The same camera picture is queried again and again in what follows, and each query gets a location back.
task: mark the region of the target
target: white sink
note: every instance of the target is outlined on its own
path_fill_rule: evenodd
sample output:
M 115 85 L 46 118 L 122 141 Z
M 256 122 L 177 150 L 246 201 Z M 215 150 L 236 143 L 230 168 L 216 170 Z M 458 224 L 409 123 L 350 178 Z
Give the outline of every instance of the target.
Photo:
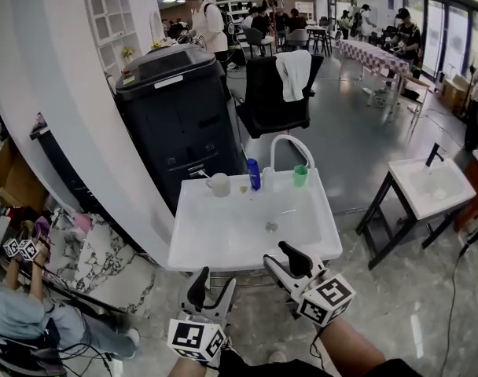
M 425 163 L 426 159 L 409 159 L 388 164 L 417 219 L 441 214 L 475 196 L 452 159 L 435 158 L 430 167 Z
M 297 188 L 292 171 L 275 172 L 274 188 L 254 192 L 249 176 L 231 176 L 231 193 L 214 197 L 205 180 L 182 183 L 169 266 L 194 271 L 263 268 L 265 254 L 287 264 L 282 240 L 323 260 L 337 258 L 342 246 L 318 170 Z M 246 193 L 241 186 L 248 186 Z

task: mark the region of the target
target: green cup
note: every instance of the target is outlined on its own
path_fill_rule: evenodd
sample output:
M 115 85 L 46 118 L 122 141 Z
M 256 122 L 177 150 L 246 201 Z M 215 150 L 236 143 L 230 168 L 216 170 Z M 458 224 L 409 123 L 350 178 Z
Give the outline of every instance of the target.
M 307 168 L 303 165 L 297 165 L 293 169 L 293 180 L 295 187 L 302 187 L 307 180 Z

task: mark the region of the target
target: bin lid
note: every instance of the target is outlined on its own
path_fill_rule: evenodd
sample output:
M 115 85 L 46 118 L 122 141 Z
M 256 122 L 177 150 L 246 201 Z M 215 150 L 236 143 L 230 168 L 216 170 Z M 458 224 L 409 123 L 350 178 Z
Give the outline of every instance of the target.
M 123 75 L 116 83 L 116 92 L 122 93 L 160 82 L 215 62 L 215 54 L 197 45 L 176 45 L 153 50 L 146 56 L 133 60 L 123 69 Z

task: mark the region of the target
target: sink drain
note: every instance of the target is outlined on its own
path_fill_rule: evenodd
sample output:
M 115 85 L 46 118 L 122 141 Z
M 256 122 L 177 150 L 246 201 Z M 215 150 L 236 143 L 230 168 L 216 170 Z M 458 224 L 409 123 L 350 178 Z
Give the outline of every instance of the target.
M 268 232 L 275 232 L 278 230 L 278 224 L 276 222 L 267 222 L 265 224 L 265 230 Z

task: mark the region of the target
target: cardboard box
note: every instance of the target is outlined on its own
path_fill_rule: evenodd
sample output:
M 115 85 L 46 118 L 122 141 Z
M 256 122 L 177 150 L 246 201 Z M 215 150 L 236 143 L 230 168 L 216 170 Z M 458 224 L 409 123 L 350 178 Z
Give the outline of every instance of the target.
M 10 207 L 31 207 L 42 213 L 49 193 L 9 138 L 0 151 L 0 200 Z
M 440 100 L 455 115 L 460 115 L 466 110 L 465 98 L 468 94 L 469 81 L 460 75 L 452 79 L 444 79 Z

